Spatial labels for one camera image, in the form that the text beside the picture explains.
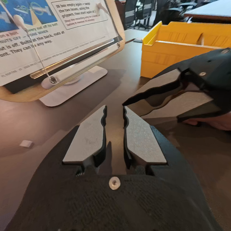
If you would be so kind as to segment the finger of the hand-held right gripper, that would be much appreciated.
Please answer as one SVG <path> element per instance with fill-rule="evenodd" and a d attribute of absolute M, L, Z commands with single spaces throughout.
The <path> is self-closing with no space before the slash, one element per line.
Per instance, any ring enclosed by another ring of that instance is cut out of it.
<path fill-rule="evenodd" d="M 140 100 L 146 100 L 151 106 L 160 106 L 167 97 L 181 90 L 180 78 L 181 72 L 178 69 L 153 78 L 129 97 L 123 106 L 134 104 Z"/>
<path fill-rule="evenodd" d="M 151 99 L 140 100 L 127 107 L 142 118 L 175 118 L 211 101 L 212 98 L 203 92 L 186 91 L 167 96 L 165 99 L 153 96 Z"/>

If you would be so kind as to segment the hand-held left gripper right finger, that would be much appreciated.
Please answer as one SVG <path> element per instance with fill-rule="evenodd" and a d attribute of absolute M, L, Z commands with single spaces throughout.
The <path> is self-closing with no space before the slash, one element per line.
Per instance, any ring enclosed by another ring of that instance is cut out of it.
<path fill-rule="evenodd" d="M 126 168 L 166 165 L 167 160 L 151 126 L 127 106 L 123 107 L 123 119 Z"/>

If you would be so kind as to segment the person's right hand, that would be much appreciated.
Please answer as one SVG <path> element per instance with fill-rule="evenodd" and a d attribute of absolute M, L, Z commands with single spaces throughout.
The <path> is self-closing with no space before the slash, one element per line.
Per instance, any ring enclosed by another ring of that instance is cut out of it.
<path fill-rule="evenodd" d="M 231 112 L 217 117 L 192 118 L 183 121 L 183 123 L 193 126 L 196 126 L 199 122 L 207 123 L 211 127 L 219 130 L 231 131 Z"/>

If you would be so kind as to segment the yellow plastic bin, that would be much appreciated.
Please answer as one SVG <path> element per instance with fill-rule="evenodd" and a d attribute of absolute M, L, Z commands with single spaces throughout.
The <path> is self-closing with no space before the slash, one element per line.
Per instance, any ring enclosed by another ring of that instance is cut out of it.
<path fill-rule="evenodd" d="M 140 76 L 153 78 L 167 67 L 215 49 L 231 47 L 231 24 L 158 22 L 142 40 Z"/>

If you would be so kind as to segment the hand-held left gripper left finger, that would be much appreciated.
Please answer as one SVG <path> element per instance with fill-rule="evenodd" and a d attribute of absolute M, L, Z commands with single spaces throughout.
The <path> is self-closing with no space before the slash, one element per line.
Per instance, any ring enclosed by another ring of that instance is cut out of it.
<path fill-rule="evenodd" d="M 63 159 L 63 164 L 76 164 L 86 168 L 98 168 L 106 158 L 106 117 L 104 105 L 85 119 L 78 130 Z"/>

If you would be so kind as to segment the background office table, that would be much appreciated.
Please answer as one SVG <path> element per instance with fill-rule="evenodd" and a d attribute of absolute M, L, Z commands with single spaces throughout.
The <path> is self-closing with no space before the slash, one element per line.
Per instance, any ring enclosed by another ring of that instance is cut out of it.
<path fill-rule="evenodd" d="M 231 23 L 231 1 L 217 0 L 184 13 L 192 22 Z"/>

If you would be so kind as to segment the black office chair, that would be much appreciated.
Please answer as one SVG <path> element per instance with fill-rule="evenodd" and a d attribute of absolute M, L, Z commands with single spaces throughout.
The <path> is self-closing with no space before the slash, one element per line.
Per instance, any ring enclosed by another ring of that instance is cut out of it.
<path fill-rule="evenodd" d="M 124 29 L 135 27 L 137 0 L 126 0 Z"/>
<path fill-rule="evenodd" d="M 149 21 L 152 11 L 157 9 L 157 0 L 139 0 L 136 11 L 136 26 L 138 29 L 149 29 Z"/>

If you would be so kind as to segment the small white plastic piece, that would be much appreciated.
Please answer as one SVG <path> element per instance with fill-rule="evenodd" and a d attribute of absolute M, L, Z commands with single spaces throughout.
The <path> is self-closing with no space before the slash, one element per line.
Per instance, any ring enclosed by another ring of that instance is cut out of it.
<path fill-rule="evenodd" d="M 19 144 L 19 146 L 20 147 L 25 147 L 25 148 L 30 148 L 30 147 L 32 147 L 33 146 L 33 141 L 29 141 L 29 140 L 23 140 L 20 144 Z"/>

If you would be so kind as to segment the wooden document stand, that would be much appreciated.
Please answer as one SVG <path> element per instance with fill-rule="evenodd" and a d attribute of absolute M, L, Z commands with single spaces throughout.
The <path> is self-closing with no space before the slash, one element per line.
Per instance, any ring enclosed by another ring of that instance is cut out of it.
<path fill-rule="evenodd" d="M 30 77 L 26 76 L 0 87 L 0 99 L 9 102 L 31 102 L 58 89 L 58 100 L 61 100 L 60 95 L 69 94 L 72 97 L 106 75 L 106 71 L 102 71 L 101 68 L 97 70 L 95 66 L 120 52 L 125 45 L 125 33 L 115 1 L 107 0 L 106 2 L 118 32 L 118 38 L 107 44 L 103 43 L 98 48 L 92 47 L 71 56 L 62 61 L 61 65 L 49 68 L 48 73 L 44 68 L 40 72 L 43 74 L 40 77 L 39 72 L 36 72 Z"/>

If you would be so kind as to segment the printed instruction sheet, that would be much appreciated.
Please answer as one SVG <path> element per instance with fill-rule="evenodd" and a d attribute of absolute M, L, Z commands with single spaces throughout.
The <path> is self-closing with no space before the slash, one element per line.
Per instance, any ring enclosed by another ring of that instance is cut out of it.
<path fill-rule="evenodd" d="M 0 86 L 115 38 L 106 0 L 1 0 Z"/>

